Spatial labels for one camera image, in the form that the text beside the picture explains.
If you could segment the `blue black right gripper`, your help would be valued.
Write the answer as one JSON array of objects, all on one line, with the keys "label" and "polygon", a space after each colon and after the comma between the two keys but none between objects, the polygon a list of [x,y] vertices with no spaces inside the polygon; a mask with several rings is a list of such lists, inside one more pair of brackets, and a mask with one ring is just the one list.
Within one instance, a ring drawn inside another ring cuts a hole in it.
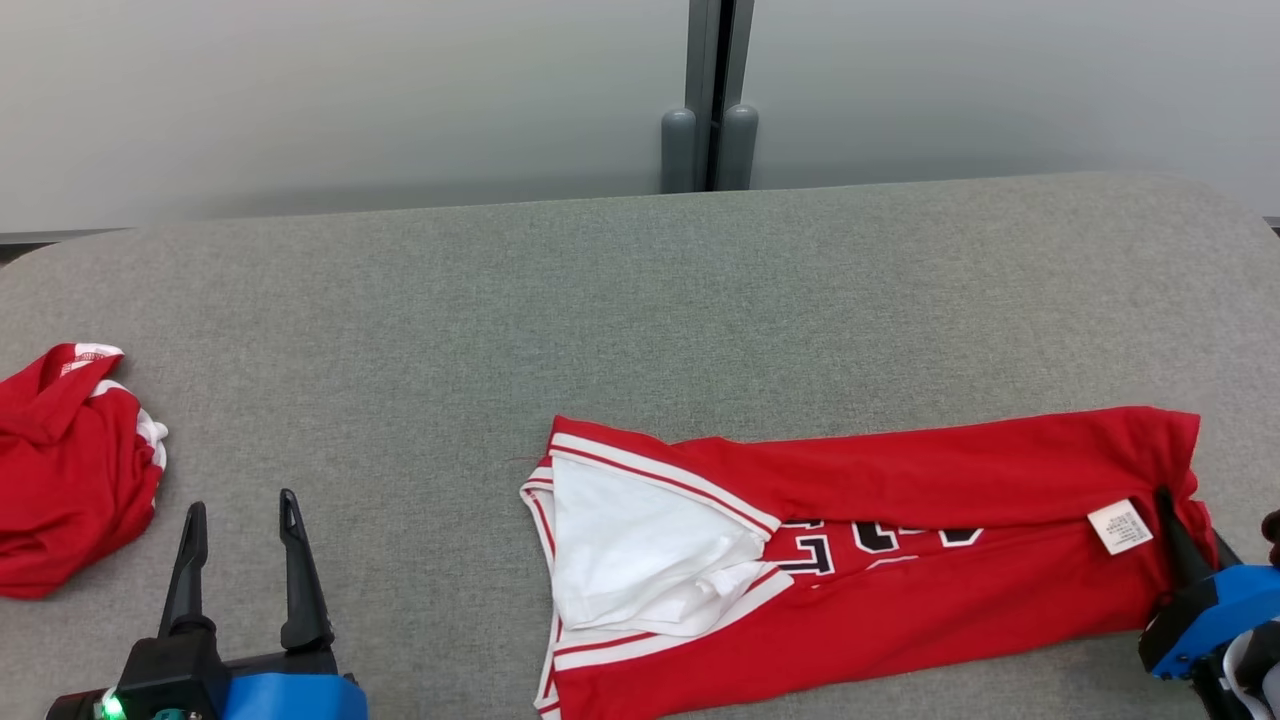
[{"label": "blue black right gripper", "polygon": [[1220,646],[1277,619],[1279,570],[1242,565],[1235,550],[1216,533],[1221,570],[1216,573],[1178,516],[1169,488],[1160,488],[1155,498],[1178,592],[1140,634],[1140,661],[1153,676],[1184,678]]}]

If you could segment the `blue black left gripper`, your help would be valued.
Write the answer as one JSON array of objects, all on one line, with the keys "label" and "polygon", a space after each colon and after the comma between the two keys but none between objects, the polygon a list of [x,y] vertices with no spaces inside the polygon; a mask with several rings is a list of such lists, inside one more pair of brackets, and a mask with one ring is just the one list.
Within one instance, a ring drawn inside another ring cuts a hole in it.
[{"label": "blue black left gripper", "polygon": [[[279,532],[285,548],[287,618],[280,629],[284,651],[228,661],[229,694],[215,719],[367,719],[369,698],[351,673],[339,674],[329,650],[335,639],[314,552],[298,500],[292,489],[279,493]],[[209,559],[205,502],[193,502],[180,533],[159,638],[192,632],[215,633],[204,612],[202,571]],[[177,707],[155,714],[128,714],[115,688],[99,688],[56,698],[47,719],[202,719]]]}]

